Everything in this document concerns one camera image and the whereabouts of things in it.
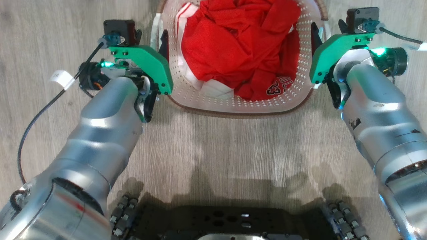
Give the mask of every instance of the hole in black plate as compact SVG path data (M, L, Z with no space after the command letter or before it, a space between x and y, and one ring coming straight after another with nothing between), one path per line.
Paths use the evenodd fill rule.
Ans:
M237 218L235 216L228 216L227 217L227 221L229 221L229 222L236 222Z
M216 221L213 222L213 225L215 227L222 227L224 225L224 222L221 221L221 220L216 220Z
M222 216L224 216L224 213L222 211L215 211L215 212L213 212L213 215L216 217L222 217Z

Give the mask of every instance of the green led light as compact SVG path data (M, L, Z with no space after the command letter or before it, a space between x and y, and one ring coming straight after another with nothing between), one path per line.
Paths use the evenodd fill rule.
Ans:
M381 56L386 53L386 49L384 47L374 48L374 49L371 49L371 51L375 53L377 56Z
M113 65L114 65L113 62L109 62L109 61L103 61L103 62L101 62L101 67L111 67Z

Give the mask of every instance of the gray wood floor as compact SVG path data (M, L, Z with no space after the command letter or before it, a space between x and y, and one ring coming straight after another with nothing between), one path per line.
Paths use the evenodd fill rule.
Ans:
M133 18L148 43L157 0L0 1L0 205L21 186L16 151L34 115L59 91L47 80L57 69L74 73L96 46L105 19ZM378 6L390 30L427 40L423 0L360 0ZM326 1L333 33L352 0ZM401 46L385 34L374 47ZM411 52L396 85L427 129L427 53ZM104 51L95 59L108 56ZM89 101L75 85L31 130L23 149L27 179L54 159ZM323 199L343 198L363 218L372 239L398 239L377 194L368 163L359 155L322 87L299 110L268 119L233 120L180 112L166 99L155 107L109 197L124 192L175 206L244 205L296 213Z

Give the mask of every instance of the red clothing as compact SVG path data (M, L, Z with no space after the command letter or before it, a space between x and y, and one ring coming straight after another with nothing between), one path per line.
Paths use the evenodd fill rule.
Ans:
M300 13L293 0L203 0L187 20L183 56L199 80L246 100L276 97L286 87L277 77L296 77L299 36L289 31Z

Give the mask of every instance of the plastic basket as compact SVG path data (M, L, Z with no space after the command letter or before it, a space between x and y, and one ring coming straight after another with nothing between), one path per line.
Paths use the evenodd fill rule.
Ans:
M283 94L269 100L245 101L235 96L232 99L217 99L200 94L181 75L177 63L177 38L175 33L175 16L188 0L164 0L158 7L153 21L151 47L158 50L161 36L168 32L169 64L174 88L169 98L183 110L193 113L210 114L220 117L236 115L270 115L285 113L302 104L315 87L309 78L311 66L311 23L316 22L323 28L323 39L330 35L326 24L328 14L323 0L295 0L301 8L301 16L297 23L300 37L300 55L297 77L290 88Z

